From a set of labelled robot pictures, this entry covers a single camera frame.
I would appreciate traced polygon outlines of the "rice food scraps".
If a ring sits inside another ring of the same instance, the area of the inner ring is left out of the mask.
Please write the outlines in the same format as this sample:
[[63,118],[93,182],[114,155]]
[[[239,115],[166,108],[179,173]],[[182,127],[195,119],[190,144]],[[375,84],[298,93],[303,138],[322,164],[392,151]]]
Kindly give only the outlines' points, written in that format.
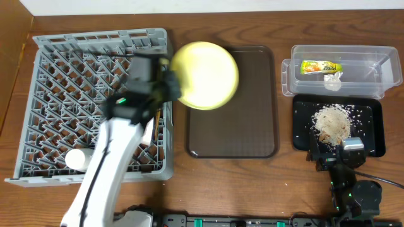
[[343,139],[351,138],[348,113],[340,107],[326,107],[315,113],[314,133],[319,147],[325,151],[335,149]]

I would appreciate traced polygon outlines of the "yellow round plate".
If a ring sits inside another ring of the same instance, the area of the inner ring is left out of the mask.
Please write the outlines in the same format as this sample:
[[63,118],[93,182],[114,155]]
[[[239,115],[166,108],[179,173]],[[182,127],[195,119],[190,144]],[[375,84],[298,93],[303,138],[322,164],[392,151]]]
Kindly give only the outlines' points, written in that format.
[[239,70],[229,51],[211,42],[191,42],[172,57],[170,68],[179,80],[179,101],[197,110],[224,106],[239,84]]

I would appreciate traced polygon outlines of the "white tissue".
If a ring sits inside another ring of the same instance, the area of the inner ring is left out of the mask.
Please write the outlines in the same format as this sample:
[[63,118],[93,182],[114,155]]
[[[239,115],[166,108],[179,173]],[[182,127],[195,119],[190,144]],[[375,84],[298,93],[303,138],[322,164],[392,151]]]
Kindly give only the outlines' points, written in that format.
[[343,75],[342,71],[337,71],[334,74],[326,74],[324,75],[324,87],[327,90],[338,91],[342,87],[342,82],[340,80]]

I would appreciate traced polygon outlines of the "green orange snack wrapper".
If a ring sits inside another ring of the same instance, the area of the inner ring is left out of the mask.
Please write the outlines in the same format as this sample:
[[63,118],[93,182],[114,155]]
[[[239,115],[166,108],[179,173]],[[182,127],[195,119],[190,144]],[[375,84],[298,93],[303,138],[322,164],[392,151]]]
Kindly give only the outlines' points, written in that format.
[[338,71],[343,71],[343,66],[331,61],[302,61],[300,65],[301,74],[336,73]]

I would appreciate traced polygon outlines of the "white cup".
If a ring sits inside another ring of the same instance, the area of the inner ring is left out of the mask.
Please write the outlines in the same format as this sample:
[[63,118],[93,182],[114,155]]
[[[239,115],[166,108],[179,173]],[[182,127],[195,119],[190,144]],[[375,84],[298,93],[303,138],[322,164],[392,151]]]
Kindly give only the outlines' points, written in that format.
[[67,152],[65,163],[67,167],[79,172],[86,172],[93,156],[93,149],[76,148]]

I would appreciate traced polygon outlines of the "pink white bowl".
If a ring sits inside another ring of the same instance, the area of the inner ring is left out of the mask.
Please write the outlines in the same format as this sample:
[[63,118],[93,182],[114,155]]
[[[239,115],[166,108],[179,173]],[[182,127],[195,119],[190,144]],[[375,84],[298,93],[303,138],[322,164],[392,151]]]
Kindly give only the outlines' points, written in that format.
[[149,146],[152,143],[152,137],[153,137],[153,128],[154,128],[154,119],[151,119],[145,129],[144,129],[144,133],[143,133],[143,137],[141,138],[141,144],[147,145]]

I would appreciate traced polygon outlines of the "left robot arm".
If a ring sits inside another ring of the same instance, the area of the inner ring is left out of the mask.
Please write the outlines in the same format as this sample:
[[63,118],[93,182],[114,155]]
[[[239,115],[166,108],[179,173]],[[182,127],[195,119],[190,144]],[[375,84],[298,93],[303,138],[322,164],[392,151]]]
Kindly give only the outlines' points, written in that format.
[[132,54],[130,73],[102,104],[105,121],[98,132],[92,159],[79,191],[61,226],[158,226],[156,215],[144,209],[114,214],[122,180],[146,125],[165,102],[178,99],[181,89],[163,54]]

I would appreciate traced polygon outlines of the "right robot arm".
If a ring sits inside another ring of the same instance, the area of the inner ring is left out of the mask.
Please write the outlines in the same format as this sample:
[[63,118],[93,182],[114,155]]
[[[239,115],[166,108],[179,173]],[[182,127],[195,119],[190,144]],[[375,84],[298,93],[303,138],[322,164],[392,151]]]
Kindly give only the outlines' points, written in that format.
[[355,169],[365,163],[367,153],[359,137],[343,139],[332,151],[321,151],[314,131],[309,131],[310,149],[307,161],[316,163],[318,172],[331,178],[330,191],[336,216],[320,222],[320,226],[375,226],[380,214],[382,187],[372,180],[357,180]]

